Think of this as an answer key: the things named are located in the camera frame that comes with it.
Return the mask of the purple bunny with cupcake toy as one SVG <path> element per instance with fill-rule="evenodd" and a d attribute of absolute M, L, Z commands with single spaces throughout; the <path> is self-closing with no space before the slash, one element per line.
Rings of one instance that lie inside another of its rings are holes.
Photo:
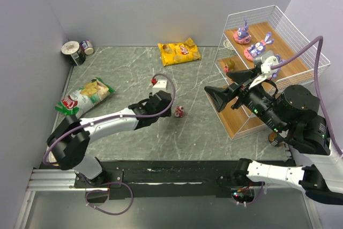
<path fill-rule="evenodd" d="M 275 57 L 277 58 L 278 60 L 278 64 L 281 64 L 283 63 L 285 60 L 283 58 L 281 58 L 281 56 L 279 54 L 275 54 Z M 272 74 L 272 79 L 276 79 L 277 78 L 277 75 L 278 73 L 280 72 L 280 68 L 277 69 L 277 71 L 275 73 Z"/>

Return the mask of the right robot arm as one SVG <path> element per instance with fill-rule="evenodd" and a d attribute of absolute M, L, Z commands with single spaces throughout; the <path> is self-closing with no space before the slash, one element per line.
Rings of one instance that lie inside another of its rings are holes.
<path fill-rule="evenodd" d="M 342 160 L 333 149 L 329 123 L 318 115 L 320 99 L 302 85 L 269 94 L 261 84 L 253 84 L 257 75 L 256 68 L 228 72 L 233 81 L 230 85 L 205 86 L 204 90 L 218 113 L 232 100 L 232 109 L 246 106 L 312 165 L 281 167 L 241 158 L 233 179 L 241 185 L 248 181 L 279 184 L 298 189 L 316 202 L 342 205 Z"/>

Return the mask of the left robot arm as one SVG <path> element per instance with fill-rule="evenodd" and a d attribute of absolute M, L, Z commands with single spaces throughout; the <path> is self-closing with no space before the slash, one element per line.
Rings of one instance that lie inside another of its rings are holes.
<path fill-rule="evenodd" d="M 171 116 L 174 97 L 165 91 L 150 95 L 136 104 L 109 115 L 80 119 L 65 117 L 47 139 L 59 169 L 73 169 L 96 186 L 108 180 L 107 172 L 96 157 L 86 154 L 88 146 L 107 136 L 149 127 L 161 117 Z"/>

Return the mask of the Chobani yogurt cup behind shelf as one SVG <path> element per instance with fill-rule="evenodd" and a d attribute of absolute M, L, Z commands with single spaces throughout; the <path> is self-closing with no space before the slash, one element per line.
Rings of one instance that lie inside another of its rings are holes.
<path fill-rule="evenodd" d="M 222 44 L 224 48 L 229 49 L 229 50 L 234 50 L 232 44 L 230 43 L 228 39 L 224 39 Z"/>

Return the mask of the tin can front right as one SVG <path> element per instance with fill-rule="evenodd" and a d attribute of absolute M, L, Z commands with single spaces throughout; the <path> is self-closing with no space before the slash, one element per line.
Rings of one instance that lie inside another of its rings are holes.
<path fill-rule="evenodd" d="M 269 133 L 268 141 L 274 147 L 281 147 L 281 146 L 284 146 L 285 144 L 284 138 L 280 134 L 276 133 L 275 131 L 272 131 L 271 133 Z"/>

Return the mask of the yellow Lays chips bag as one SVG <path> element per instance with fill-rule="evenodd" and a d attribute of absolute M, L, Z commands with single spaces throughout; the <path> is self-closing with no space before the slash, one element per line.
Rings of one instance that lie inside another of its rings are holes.
<path fill-rule="evenodd" d="M 184 42 L 159 43 L 158 47 L 164 67 L 202 59 L 202 55 L 192 38 L 188 38 Z"/>

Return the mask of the green chips bag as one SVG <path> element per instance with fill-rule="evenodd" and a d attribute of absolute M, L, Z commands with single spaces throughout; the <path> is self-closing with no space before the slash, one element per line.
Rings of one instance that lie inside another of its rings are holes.
<path fill-rule="evenodd" d="M 79 89 L 66 95 L 57 103 L 55 109 L 65 116 L 75 115 L 77 118 L 81 118 L 114 92 L 114 89 L 104 83 L 101 78 L 95 77 Z"/>

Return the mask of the small blue white cup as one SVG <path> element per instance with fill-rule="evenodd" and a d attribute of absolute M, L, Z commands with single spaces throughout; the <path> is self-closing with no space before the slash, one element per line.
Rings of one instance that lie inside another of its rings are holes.
<path fill-rule="evenodd" d="M 83 40 L 80 42 L 80 47 L 85 55 L 92 55 L 94 53 L 94 48 L 90 40 Z"/>

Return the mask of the Chobani yogurt cup front left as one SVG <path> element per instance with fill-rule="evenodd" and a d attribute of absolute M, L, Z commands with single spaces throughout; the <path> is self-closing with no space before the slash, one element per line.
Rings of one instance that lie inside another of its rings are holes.
<path fill-rule="evenodd" d="M 48 161 L 53 165 L 53 166 L 59 166 L 59 164 L 57 163 L 57 160 L 55 158 L 55 156 L 53 155 L 53 153 L 51 152 L 48 156 Z"/>

